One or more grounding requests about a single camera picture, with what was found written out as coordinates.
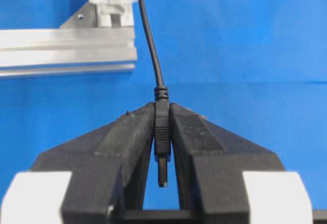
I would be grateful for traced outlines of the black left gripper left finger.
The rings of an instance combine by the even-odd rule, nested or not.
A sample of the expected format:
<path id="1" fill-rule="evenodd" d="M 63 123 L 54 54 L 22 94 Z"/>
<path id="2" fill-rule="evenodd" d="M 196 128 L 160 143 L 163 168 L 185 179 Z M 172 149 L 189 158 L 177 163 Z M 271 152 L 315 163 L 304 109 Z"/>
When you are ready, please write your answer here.
<path id="1" fill-rule="evenodd" d="M 18 173 L 1 223 L 108 223 L 140 209 L 153 139 L 154 103 L 41 153 Z"/>

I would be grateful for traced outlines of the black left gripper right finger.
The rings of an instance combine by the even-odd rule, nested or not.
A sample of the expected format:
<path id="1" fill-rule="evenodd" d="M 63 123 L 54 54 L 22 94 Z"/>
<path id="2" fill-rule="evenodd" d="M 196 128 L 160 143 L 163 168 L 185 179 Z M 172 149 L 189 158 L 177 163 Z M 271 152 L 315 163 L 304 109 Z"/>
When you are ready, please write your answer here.
<path id="1" fill-rule="evenodd" d="M 319 223 L 297 172 L 278 155 L 173 103 L 182 223 Z"/>

